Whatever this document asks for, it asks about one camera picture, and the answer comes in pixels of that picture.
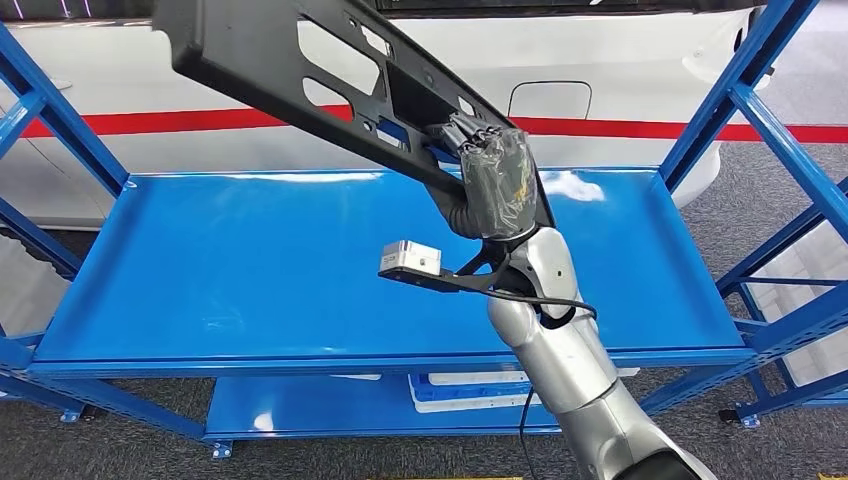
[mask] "white car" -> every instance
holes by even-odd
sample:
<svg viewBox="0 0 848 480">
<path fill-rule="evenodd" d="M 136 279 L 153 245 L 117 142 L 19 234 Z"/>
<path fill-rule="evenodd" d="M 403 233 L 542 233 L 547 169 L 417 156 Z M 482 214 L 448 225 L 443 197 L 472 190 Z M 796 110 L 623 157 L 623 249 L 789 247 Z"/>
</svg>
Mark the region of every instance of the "white car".
<svg viewBox="0 0 848 480">
<path fill-rule="evenodd" d="M 149 20 L 98 19 L 147 15 L 149 1 L 9 3 L 0 15 L 13 35 L 131 172 L 377 166 L 174 73 L 168 39 L 152 32 Z M 533 3 L 379 0 L 377 6 L 517 118 L 544 166 L 660 164 L 761 8 L 757 1 L 702 13 L 673 11 L 687 3 L 681 0 L 658 0 L 650 11 L 630 0 Z M 332 42 L 312 42 L 314 30 L 303 30 L 302 49 L 311 42 L 316 61 L 367 80 L 367 69 L 345 61 Z M 16 100 L 0 91 L 4 110 Z M 319 101 L 337 103 L 332 95 Z M 0 161 L 0 197 L 43 226 L 98 228 L 112 197 L 43 127 L 24 137 Z M 703 192 L 719 165 L 715 143 L 675 192 L 678 206 Z"/>
</svg>

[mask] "red stripe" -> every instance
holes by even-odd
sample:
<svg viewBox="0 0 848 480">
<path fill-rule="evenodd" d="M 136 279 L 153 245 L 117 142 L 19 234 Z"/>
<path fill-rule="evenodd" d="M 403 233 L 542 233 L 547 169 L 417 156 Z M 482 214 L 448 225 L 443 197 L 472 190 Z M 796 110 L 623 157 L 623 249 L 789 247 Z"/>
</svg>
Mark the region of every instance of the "red stripe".
<svg viewBox="0 0 848 480">
<path fill-rule="evenodd" d="M 347 105 L 323 107 L 331 115 L 350 121 Z M 98 135 L 137 133 L 191 132 L 198 130 L 232 130 L 239 128 L 279 127 L 285 122 L 252 108 L 229 110 L 196 110 L 183 112 L 110 113 L 84 115 L 83 119 Z M 582 120 L 566 118 L 513 117 L 512 120 L 534 135 L 569 135 L 580 137 L 676 139 L 685 123 L 642 122 L 631 120 Z M 848 125 L 789 125 L 789 131 L 801 143 L 848 143 Z M 25 138 L 49 137 L 52 134 L 40 121 L 24 130 Z M 718 136 L 725 141 L 760 141 L 750 125 L 727 125 Z"/>
</svg>

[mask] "blue shelf tray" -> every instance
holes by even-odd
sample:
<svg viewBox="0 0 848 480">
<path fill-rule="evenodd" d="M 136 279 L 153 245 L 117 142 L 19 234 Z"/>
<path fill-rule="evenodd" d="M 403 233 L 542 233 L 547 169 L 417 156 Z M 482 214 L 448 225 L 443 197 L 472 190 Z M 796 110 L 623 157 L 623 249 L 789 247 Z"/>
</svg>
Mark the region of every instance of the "blue shelf tray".
<svg viewBox="0 0 848 480">
<path fill-rule="evenodd" d="M 619 366 L 751 356 L 654 170 L 542 178 Z M 516 366 L 482 295 L 377 277 L 383 245 L 399 239 L 442 249 L 447 268 L 479 249 L 449 231 L 420 184 L 387 171 L 133 175 L 31 369 L 144 377 Z"/>
<path fill-rule="evenodd" d="M 418 413 L 405 375 L 385 375 L 377 381 L 328 376 L 225 377 L 215 384 L 206 437 L 515 434 L 521 408 Z M 541 405 L 534 405 L 527 413 L 526 431 L 560 430 Z"/>
</svg>

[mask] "black cable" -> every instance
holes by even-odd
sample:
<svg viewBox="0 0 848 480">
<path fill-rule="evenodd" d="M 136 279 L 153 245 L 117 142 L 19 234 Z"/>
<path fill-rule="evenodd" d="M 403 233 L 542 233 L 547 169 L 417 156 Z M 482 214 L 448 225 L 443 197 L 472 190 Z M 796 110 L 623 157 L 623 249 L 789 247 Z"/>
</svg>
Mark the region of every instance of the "black cable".
<svg viewBox="0 0 848 480">
<path fill-rule="evenodd" d="M 521 410 L 521 422 L 518 424 L 518 441 L 521 442 L 521 449 L 524 450 L 524 459 L 527 461 L 527 466 L 530 467 L 530 476 L 533 480 L 539 480 L 536 476 L 536 471 L 533 470 L 533 462 L 530 461 L 530 454 L 527 452 L 527 444 L 524 443 L 524 425 L 527 423 L 527 411 L 530 410 L 530 402 L 533 401 L 533 387 L 527 393 L 527 400 L 524 401 L 524 409 Z"/>
<path fill-rule="evenodd" d="M 589 311 L 592 318 L 598 318 L 598 310 L 588 303 L 578 302 L 577 300 L 566 300 L 564 298 L 547 298 L 547 297 L 525 297 L 514 293 L 496 292 L 494 290 L 478 290 L 483 295 L 488 295 L 501 300 L 513 300 L 516 302 L 530 303 L 534 305 L 566 305 L 570 307 L 582 308 Z"/>
</svg>

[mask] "rectangular cutout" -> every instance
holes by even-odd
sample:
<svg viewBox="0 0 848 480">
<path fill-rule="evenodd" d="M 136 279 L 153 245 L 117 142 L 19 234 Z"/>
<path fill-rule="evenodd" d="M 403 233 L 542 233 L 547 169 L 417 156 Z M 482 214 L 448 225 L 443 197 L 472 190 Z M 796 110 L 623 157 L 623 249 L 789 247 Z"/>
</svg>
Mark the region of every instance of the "rectangular cutout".
<svg viewBox="0 0 848 480">
<path fill-rule="evenodd" d="M 306 77 L 303 79 L 303 94 L 312 105 L 346 122 L 353 120 L 353 108 L 344 95 L 330 87 Z"/>
<path fill-rule="evenodd" d="M 377 138 L 396 148 L 409 151 L 409 133 L 391 120 L 380 117 L 380 123 L 377 124 Z"/>
<path fill-rule="evenodd" d="M 374 93 L 380 67 L 311 20 L 297 22 L 297 42 L 307 60 L 366 95 Z"/>
<path fill-rule="evenodd" d="M 381 37 L 378 33 L 365 25 L 362 25 L 362 34 L 365 35 L 365 40 L 368 41 L 368 44 L 377 49 L 378 52 L 387 57 L 391 56 L 392 46 L 385 38 Z"/>
</svg>

